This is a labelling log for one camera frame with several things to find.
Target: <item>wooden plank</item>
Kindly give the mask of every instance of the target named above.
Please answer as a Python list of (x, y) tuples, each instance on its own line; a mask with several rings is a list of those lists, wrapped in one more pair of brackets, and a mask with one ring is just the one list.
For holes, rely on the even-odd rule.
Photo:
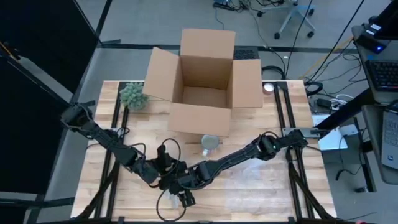
[[(289, 95), (298, 127), (312, 127), (312, 117), (302, 81), (287, 81)], [(106, 127), (112, 119), (118, 82), (104, 82), (96, 121)], [(170, 102), (150, 98), (142, 111), (131, 112), (127, 126), (131, 132), (125, 138), (125, 144), (143, 142), (147, 146), (147, 158), (156, 157), (156, 149), (166, 138), (176, 139), (182, 147), (181, 159), (193, 165), (202, 161), (201, 135), (167, 131)], [(231, 131), (227, 138), (221, 138), (219, 148), (209, 159), (219, 159), (244, 147), (258, 134), (273, 131), (280, 135), (279, 120), (274, 95), (265, 96), (262, 108), (238, 108), (232, 110)], [(311, 145), (318, 147), (316, 141)], [(173, 142), (167, 142), (167, 151), (177, 158), (178, 150)], [(93, 146), (86, 153), (85, 163), (80, 177), (78, 192), (73, 206), (72, 216), (78, 215), (90, 202), (98, 189), (105, 150)], [(303, 160), (308, 184), (326, 210), (336, 215), (328, 184), (322, 155), (313, 149), (303, 151)], [(118, 216), (126, 220), (159, 221), (155, 212), (156, 201), (161, 191), (147, 186), (137, 175), (121, 169), (118, 191), (114, 206), (113, 220)], [(232, 169), (222, 172), (215, 181), (202, 190), (193, 191), (197, 204), (187, 208), (181, 221), (286, 221), (294, 216), (294, 205), (290, 192), (287, 163), (283, 152), (269, 161), (253, 159)], [(301, 203), (306, 214), (303, 196)], [(160, 213), (165, 218), (176, 218), (182, 212), (177, 198), (176, 203), (166, 194), (160, 200)]]

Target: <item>open cardboard box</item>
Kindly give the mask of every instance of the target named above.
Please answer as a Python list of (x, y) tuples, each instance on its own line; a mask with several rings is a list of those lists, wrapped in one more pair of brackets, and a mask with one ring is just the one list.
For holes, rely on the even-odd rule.
[(180, 56), (153, 49), (143, 93), (172, 102), (169, 130), (227, 136), (231, 108), (262, 107), (260, 60), (233, 60), (234, 40), (184, 29)]

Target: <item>chair wheel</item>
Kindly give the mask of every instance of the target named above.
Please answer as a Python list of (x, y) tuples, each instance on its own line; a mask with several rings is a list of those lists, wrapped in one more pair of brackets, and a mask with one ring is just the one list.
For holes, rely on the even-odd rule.
[(307, 37), (308, 37), (308, 38), (311, 38), (313, 35), (314, 35), (314, 33), (311, 31), (311, 32), (309, 32), (309, 33), (307, 34)]
[(312, 16), (312, 15), (313, 15), (313, 12), (314, 12), (314, 10), (313, 10), (313, 9), (310, 9), (309, 12), (308, 12), (308, 16)]

